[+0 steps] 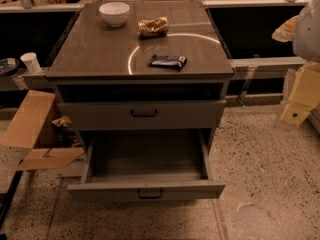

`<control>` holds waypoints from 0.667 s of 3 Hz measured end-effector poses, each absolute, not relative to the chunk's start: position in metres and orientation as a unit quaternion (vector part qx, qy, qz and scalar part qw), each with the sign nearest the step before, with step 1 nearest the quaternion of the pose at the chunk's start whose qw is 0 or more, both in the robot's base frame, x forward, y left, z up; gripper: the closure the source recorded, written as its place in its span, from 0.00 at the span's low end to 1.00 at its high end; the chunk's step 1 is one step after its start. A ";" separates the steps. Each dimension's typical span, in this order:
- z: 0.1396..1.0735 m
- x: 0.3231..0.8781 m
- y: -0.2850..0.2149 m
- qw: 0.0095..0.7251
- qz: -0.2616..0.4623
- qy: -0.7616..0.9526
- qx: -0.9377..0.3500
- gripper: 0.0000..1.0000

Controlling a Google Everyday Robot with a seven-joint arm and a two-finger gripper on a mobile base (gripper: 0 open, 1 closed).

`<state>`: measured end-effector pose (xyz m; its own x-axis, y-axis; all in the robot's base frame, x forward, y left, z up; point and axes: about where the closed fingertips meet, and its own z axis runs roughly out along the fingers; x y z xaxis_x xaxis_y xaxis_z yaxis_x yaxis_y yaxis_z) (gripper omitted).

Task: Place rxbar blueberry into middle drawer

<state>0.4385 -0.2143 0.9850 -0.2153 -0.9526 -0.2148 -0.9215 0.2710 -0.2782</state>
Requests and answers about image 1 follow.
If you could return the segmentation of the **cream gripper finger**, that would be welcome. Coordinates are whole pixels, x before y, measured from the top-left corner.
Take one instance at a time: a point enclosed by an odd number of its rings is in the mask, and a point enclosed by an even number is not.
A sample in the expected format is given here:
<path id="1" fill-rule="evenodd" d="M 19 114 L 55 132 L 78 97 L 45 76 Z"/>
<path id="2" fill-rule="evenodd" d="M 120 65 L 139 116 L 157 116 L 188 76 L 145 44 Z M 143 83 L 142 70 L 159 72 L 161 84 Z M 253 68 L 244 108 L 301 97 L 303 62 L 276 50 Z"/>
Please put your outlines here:
<path id="1" fill-rule="evenodd" d="M 294 38 L 296 21 L 298 16 L 294 16 L 284 22 L 272 34 L 272 38 L 279 42 L 289 42 Z"/>
<path id="2" fill-rule="evenodd" d="M 299 127 L 320 103 L 320 63 L 307 63 L 298 70 L 289 69 L 283 86 L 279 121 Z"/>

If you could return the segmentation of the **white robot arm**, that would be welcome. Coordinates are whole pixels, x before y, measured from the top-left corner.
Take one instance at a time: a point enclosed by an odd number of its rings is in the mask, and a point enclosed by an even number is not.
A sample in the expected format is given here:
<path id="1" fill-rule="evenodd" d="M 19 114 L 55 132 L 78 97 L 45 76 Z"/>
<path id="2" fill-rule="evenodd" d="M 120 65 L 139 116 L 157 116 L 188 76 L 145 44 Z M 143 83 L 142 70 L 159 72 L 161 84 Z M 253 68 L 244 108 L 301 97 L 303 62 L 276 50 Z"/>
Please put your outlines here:
<path id="1" fill-rule="evenodd" d="M 305 64 L 295 72 L 288 98 L 279 114 L 279 121 L 299 127 L 320 103 L 320 0 L 311 0 L 301 12 L 277 28 L 272 38 L 291 41 L 295 55 Z"/>

